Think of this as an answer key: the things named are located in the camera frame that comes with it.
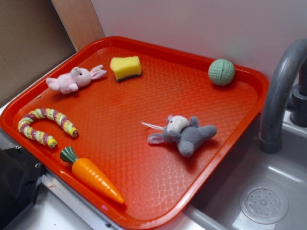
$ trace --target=sink drain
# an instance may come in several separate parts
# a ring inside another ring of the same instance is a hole
[[[288,212],[288,199],[283,191],[271,184],[252,184],[241,197],[243,213],[259,224],[273,224],[280,221]]]

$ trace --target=gray plush mouse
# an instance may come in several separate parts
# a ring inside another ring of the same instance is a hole
[[[183,116],[172,116],[167,118],[166,127],[158,127],[163,133],[154,133],[148,137],[150,144],[160,144],[163,142],[175,142],[179,152],[184,157],[190,157],[194,151],[201,146],[206,140],[215,136],[217,130],[215,126],[208,125],[199,127],[198,118],[192,116],[188,121]]]

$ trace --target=gray faucet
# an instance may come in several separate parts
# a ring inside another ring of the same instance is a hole
[[[296,76],[299,82],[293,87]],[[273,74],[260,125],[260,149],[276,153],[282,148],[283,117],[292,90],[291,121],[307,127],[307,38],[293,42],[283,54]]]

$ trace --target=plastic tray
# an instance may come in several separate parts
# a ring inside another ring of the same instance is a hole
[[[113,57],[138,55],[142,76],[117,82]],[[235,66],[234,80],[216,86],[208,78],[213,59],[122,37],[108,37],[87,46],[18,96],[0,117],[0,126],[35,155],[59,178],[74,188],[119,226],[148,229],[173,219],[235,144],[261,110],[268,81],[259,72]],[[72,94],[51,91],[47,77],[57,78],[79,66],[103,64],[104,79],[92,81]],[[58,146],[43,146],[22,136],[19,120],[37,108],[53,108],[71,120],[80,135],[73,139],[53,121],[39,120],[32,127],[51,134]],[[170,115],[195,115],[200,125],[215,125],[217,135],[190,158],[175,144],[151,146],[147,137],[159,132],[141,124],[166,125]],[[59,158],[73,146],[79,157],[97,164],[126,200],[117,205],[74,178]]]

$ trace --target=green ball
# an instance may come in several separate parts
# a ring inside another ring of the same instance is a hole
[[[228,60],[218,59],[210,65],[208,75],[214,84],[227,85],[235,76],[235,67]]]

